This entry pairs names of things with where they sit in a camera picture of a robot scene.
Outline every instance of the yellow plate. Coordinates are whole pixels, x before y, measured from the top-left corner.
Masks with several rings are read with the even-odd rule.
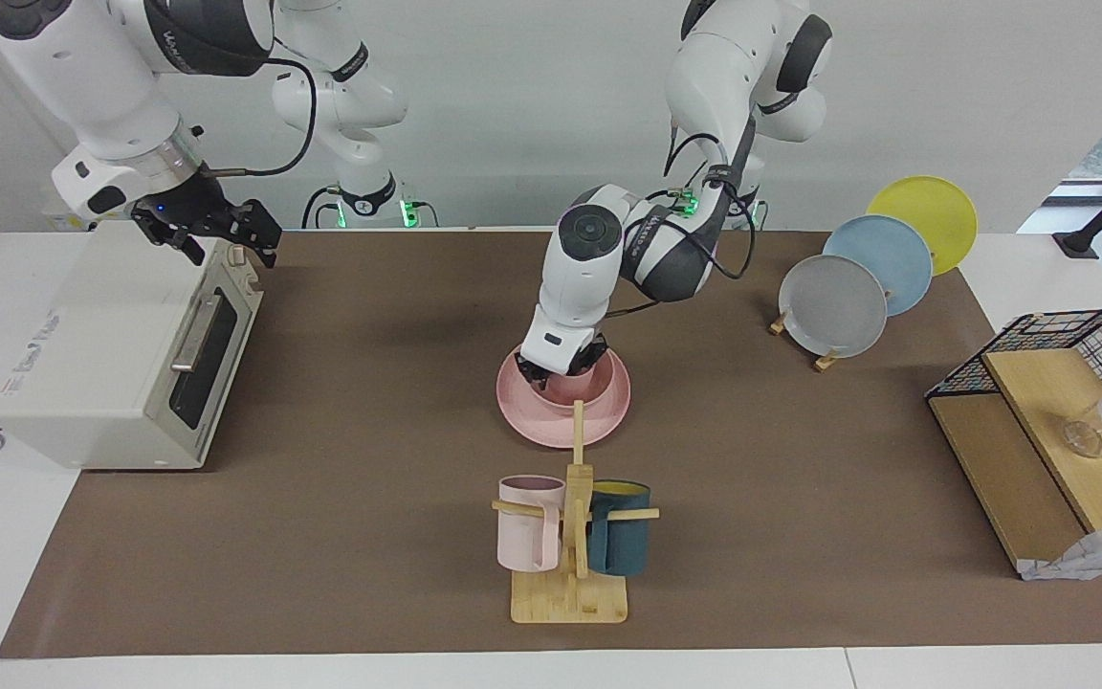
[[[940,176],[906,176],[893,182],[874,196],[866,213],[892,215],[910,224],[930,247],[936,276],[963,260],[980,227],[972,200]]]

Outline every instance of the wooden plate holder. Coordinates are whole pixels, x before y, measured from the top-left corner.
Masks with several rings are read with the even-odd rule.
[[[768,326],[768,332],[773,333],[773,335],[779,335],[780,333],[785,332],[785,317],[787,317],[787,315],[788,311],[779,315],[777,320],[774,320],[771,325]],[[830,369],[831,365],[834,365],[834,363],[836,363],[836,353],[834,349],[832,349],[831,352],[824,354],[822,357],[814,359],[814,365],[812,365],[812,367],[814,368],[815,372],[822,373]]]

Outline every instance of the dark green mug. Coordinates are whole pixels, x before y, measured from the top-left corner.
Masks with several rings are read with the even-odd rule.
[[[635,577],[649,559],[649,520],[607,520],[613,510],[639,510],[649,506],[648,485],[635,481],[595,481],[585,529],[590,569],[613,577]]]

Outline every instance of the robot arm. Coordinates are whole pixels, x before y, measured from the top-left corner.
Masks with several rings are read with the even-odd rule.
[[[337,190],[359,217],[375,217],[398,184],[376,136],[407,117],[407,97],[395,78],[368,61],[342,0],[279,0],[276,32],[281,45],[314,71],[317,119],[314,140],[334,157]],[[309,126],[306,79],[276,79],[272,101],[279,116],[303,131]]]
[[[367,49],[339,1],[283,0],[279,26],[310,62],[310,78],[281,75],[274,104],[289,123],[310,128],[336,158],[345,200],[376,213],[396,183],[367,127],[402,120],[406,99],[368,64]],[[220,176],[276,171],[212,171],[196,132],[159,91],[155,75],[248,76],[271,58],[271,0],[0,0],[0,52],[26,86],[79,140],[53,171],[62,198],[86,218],[130,204],[152,244],[202,261],[193,236],[219,236],[274,265],[281,229],[261,202],[233,205]]]
[[[652,301],[682,301],[704,286],[756,132],[804,141],[822,126],[823,96],[810,83],[830,56],[831,29],[785,0],[696,0],[666,82],[674,131],[696,142],[707,174],[691,217],[625,189],[587,192],[560,219],[518,365],[532,383],[593,366],[606,344],[598,325],[617,278]],[[618,238],[590,232],[597,215]],[[576,248],[588,243],[590,249]]]
[[[281,230],[224,197],[155,73],[253,74],[271,36],[266,0],[0,0],[0,52],[79,140],[53,171],[62,198],[89,218],[132,202],[153,244],[196,263],[192,237],[219,236],[272,266]]]

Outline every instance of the white toaster oven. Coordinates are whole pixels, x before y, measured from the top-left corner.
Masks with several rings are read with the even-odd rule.
[[[240,247],[198,241],[202,266],[100,223],[4,363],[6,434],[71,467],[201,467],[262,293]]]

